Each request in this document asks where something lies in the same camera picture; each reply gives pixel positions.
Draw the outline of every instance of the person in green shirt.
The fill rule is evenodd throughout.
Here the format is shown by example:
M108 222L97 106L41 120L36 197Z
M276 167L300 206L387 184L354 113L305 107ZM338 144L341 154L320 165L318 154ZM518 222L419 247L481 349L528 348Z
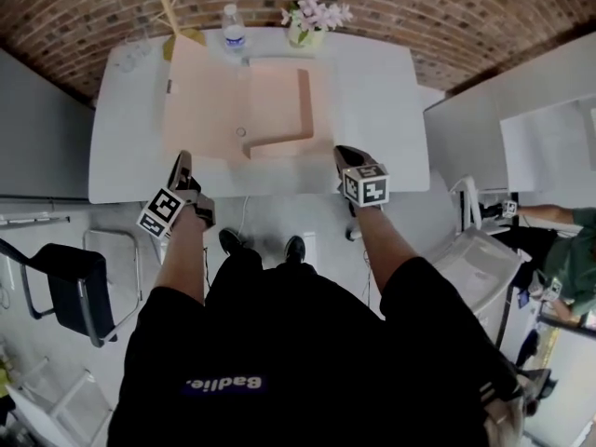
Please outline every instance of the person in green shirt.
M530 288L534 272L545 289L553 284L558 286L559 298L551 303L563 320L584 315L596 307L596 209L540 205L518 207L517 215L582 228L575 237L560 237L555 230L538 227L511 227L494 236L532 257L521 265L514 286L522 290Z

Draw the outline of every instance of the bottle cap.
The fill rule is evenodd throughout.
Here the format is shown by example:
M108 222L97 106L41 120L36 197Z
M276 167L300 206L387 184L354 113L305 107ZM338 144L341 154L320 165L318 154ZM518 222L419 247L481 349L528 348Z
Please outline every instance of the bottle cap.
M237 7L235 4L227 4L223 7L223 13L225 13L228 17L235 15L237 12Z

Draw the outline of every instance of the black chair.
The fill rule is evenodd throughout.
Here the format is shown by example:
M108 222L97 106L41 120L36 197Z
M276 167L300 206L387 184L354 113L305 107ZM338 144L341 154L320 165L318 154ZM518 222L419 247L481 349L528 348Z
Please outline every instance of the black chair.
M108 234L130 238L135 250L135 276L137 300L134 309L117 325L114 324L106 262L96 251L81 250L65 245L48 243L33 258L27 258L12 245L0 239L0 253L20 264L22 287L29 313L35 319L56 315L56 320L64 328L85 334L96 347L106 341L117 341L116 333L132 318L141 307L139 248L136 239L127 232L91 229L83 235L83 248L88 233ZM39 312L34 308L27 267L47 275L47 284L53 307Z

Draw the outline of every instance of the flower pot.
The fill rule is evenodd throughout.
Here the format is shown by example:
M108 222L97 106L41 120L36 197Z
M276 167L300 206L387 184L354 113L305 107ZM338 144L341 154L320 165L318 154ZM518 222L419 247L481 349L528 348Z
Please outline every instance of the flower pot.
M310 30L306 34L306 37L300 41L302 29L298 23L293 23L288 29L288 41L290 41L290 45L295 48L316 48L320 46L323 38L325 38L325 33L327 33L325 30Z

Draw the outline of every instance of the person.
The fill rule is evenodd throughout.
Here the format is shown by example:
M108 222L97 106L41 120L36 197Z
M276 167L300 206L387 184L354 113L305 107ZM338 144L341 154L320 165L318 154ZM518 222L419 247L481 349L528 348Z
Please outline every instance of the person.
M229 256L205 296L206 225L184 208L129 340L108 445L488 445L508 424L488 406L522 399L512 366L379 208L356 215L385 320L305 264L299 237L263 270L224 229Z
M596 306L596 209L539 205L518 207L517 215L582 227L575 237L559 237L556 230L546 228L519 226L511 226L494 237L532 257L521 265L514 286L531 288L536 273L545 288L556 279L561 293L551 304L557 316L567 321L588 313ZM542 295L541 289L536 292Z

